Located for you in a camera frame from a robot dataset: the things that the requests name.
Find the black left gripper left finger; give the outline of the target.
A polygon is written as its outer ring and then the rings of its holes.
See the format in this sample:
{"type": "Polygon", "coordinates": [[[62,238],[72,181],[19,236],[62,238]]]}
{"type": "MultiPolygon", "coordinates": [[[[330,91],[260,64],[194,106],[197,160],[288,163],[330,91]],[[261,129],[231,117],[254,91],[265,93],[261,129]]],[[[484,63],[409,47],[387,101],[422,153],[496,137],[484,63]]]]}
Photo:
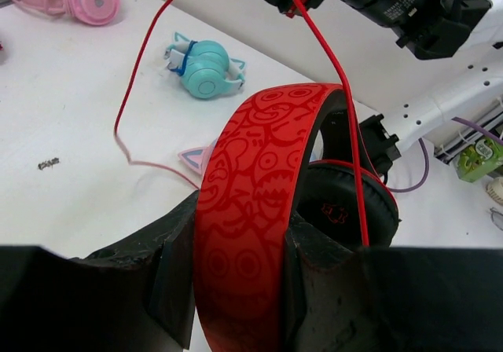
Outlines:
{"type": "Polygon", "coordinates": [[[1,249],[4,351],[181,351],[195,313],[197,194],[85,258],[1,249]]]}

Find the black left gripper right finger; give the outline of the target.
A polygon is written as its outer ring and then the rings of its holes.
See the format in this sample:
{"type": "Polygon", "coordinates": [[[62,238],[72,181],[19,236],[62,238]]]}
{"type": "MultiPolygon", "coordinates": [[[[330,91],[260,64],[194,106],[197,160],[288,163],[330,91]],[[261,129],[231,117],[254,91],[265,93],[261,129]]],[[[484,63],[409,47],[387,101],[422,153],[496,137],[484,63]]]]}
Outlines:
{"type": "Polygon", "coordinates": [[[499,351],[502,253],[351,251],[299,216],[285,234],[286,351],[499,351]]]}

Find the red black headphones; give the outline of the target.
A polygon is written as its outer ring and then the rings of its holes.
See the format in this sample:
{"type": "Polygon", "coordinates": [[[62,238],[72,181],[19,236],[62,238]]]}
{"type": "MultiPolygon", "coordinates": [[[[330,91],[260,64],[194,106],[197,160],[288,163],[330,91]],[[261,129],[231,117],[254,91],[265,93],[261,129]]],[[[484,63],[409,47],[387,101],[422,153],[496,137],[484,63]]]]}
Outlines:
{"type": "Polygon", "coordinates": [[[213,351],[282,351],[285,234],[299,211],[348,247],[388,245],[395,198],[362,141],[351,87],[299,83],[260,90],[230,117],[203,173],[193,285],[213,351]]]}

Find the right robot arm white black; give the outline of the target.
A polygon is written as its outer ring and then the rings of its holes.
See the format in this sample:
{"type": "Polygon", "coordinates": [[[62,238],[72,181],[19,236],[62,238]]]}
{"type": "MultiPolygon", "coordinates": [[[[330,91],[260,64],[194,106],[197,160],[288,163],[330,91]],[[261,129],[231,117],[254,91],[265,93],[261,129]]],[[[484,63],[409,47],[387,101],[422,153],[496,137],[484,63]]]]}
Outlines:
{"type": "MultiPolygon", "coordinates": [[[[264,0],[293,17],[324,0],[264,0]]],[[[451,58],[480,44],[502,46],[502,0],[340,0],[398,36],[397,45],[423,61],[451,58]]],[[[434,86],[382,117],[379,133],[391,134],[386,149],[360,146],[360,162],[387,171],[418,138],[442,123],[502,93],[502,56],[469,65],[456,79],[434,86]]]]}

